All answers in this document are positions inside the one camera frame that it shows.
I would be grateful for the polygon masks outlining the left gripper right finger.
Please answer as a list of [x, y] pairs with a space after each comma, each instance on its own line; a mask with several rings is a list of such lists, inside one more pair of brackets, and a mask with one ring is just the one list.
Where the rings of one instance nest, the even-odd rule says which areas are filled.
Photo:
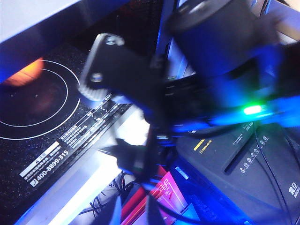
[[158, 203], [152, 195], [147, 195], [145, 213], [147, 225], [164, 225]]

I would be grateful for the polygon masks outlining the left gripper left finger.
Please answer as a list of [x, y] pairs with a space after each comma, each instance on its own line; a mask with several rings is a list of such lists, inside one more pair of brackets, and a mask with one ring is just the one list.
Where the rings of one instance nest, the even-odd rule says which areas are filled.
[[94, 225], [120, 225], [121, 224], [121, 198], [114, 196], [93, 221]]

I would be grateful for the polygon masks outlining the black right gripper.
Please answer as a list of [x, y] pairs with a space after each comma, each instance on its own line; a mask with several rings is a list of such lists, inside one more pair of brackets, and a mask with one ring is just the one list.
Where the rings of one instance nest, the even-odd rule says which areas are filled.
[[192, 129], [198, 129], [200, 115], [204, 112], [204, 100], [195, 76], [165, 81], [167, 61], [162, 56], [141, 58], [140, 108], [150, 124], [143, 169], [142, 185], [157, 182], [158, 164], [168, 163], [175, 154], [174, 137]]

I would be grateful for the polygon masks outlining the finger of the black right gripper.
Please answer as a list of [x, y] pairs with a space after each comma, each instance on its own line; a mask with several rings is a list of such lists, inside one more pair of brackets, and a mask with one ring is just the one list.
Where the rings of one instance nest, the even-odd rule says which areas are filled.
[[115, 139], [116, 144], [103, 147], [103, 153], [117, 159], [117, 166], [135, 176], [139, 182], [150, 179], [146, 168], [146, 146], [131, 145], [124, 139]]

